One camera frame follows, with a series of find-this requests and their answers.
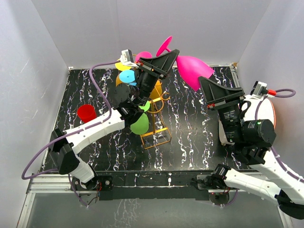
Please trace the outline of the magenta plastic wine glass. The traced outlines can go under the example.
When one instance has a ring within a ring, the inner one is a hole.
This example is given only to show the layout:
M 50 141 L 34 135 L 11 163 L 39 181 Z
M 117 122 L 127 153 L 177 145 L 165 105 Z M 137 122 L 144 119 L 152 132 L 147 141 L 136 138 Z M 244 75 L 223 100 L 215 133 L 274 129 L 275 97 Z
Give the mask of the magenta plastic wine glass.
M 135 62 L 138 62 L 140 58 L 151 58 L 152 54 L 148 51 L 142 51 L 138 53 L 135 57 Z

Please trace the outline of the orange plastic wine glass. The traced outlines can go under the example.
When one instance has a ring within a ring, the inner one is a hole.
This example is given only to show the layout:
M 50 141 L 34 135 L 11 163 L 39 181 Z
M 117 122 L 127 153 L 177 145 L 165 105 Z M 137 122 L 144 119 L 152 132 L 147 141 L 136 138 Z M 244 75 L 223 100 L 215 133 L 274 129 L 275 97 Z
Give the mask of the orange plastic wine glass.
M 152 90 L 150 94 L 150 98 L 152 100 L 157 99 L 162 94 L 162 82 L 158 80 L 154 86 L 154 89 Z

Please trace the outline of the light blue plastic wine glass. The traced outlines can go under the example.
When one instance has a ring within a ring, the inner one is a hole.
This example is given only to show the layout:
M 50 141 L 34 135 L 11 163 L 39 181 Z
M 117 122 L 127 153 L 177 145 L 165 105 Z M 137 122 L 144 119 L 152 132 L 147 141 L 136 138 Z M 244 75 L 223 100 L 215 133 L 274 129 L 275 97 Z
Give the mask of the light blue plastic wine glass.
M 135 81 L 135 72 L 133 70 L 125 70 L 119 74 L 119 79 L 123 83 L 133 83 Z

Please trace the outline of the yellow-orange plastic wine glass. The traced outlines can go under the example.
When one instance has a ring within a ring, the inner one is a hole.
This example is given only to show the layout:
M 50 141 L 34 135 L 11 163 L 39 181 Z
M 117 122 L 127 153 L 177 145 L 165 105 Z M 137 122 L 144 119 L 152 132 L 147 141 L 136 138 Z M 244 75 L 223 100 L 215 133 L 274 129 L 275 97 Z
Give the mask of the yellow-orange plastic wine glass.
M 118 73 L 118 76 L 116 77 L 116 81 L 115 81 L 115 85 L 118 86 L 119 84 L 122 84 L 123 82 L 120 81 L 119 79 L 119 74 L 122 72 L 122 71 L 125 71 L 125 70 L 131 70 L 131 67 L 130 66 L 124 66 L 122 63 L 115 63 L 115 67 L 118 69 L 119 73 Z

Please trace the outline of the green plastic wine glass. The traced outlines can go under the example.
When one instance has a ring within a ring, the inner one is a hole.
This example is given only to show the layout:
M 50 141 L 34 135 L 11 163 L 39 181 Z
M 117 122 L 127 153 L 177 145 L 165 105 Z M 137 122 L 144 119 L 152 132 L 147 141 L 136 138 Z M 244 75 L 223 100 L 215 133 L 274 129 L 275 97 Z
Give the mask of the green plastic wine glass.
M 133 124 L 131 124 L 130 129 L 132 133 L 136 135 L 142 135 L 148 132 L 149 129 L 149 119 L 147 116 L 147 111 L 150 108 L 150 102 L 147 101 L 144 106 L 139 106 L 141 110 L 143 110 L 143 114 L 140 118 Z

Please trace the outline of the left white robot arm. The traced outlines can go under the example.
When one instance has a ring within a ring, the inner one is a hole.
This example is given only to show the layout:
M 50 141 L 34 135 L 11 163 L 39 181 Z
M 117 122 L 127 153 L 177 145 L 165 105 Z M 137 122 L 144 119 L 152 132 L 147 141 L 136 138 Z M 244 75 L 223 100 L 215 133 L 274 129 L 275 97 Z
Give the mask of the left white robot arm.
M 96 172 L 78 154 L 100 138 L 129 127 L 143 117 L 142 106 L 149 100 L 157 81 L 169 74 L 179 53 L 175 49 L 157 57 L 141 57 L 135 63 L 131 50 L 122 51 L 120 62 L 135 68 L 136 85 L 119 84 L 114 93 L 118 105 L 105 114 L 79 127 L 52 132 L 49 153 L 59 174 L 74 176 L 89 190 L 97 186 Z

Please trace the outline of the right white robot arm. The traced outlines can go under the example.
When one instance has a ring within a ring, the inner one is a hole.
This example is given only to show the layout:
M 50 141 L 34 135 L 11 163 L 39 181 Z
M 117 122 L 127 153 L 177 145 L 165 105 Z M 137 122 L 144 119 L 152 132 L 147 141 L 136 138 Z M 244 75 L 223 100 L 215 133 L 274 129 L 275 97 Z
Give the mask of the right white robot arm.
M 276 138 L 272 105 L 261 111 L 267 97 L 276 97 L 265 83 L 255 82 L 249 95 L 242 88 L 221 86 L 205 77 L 199 77 L 208 109 L 217 111 L 219 130 L 235 158 L 259 171 L 266 180 L 254 178 L 219 164 L 210 176 L 195 177 L 191 184 L 197 188 L 241 189 L 266 199 L 285 214 L 304 218 L 304 179 L 284 164 L 273 148 Z

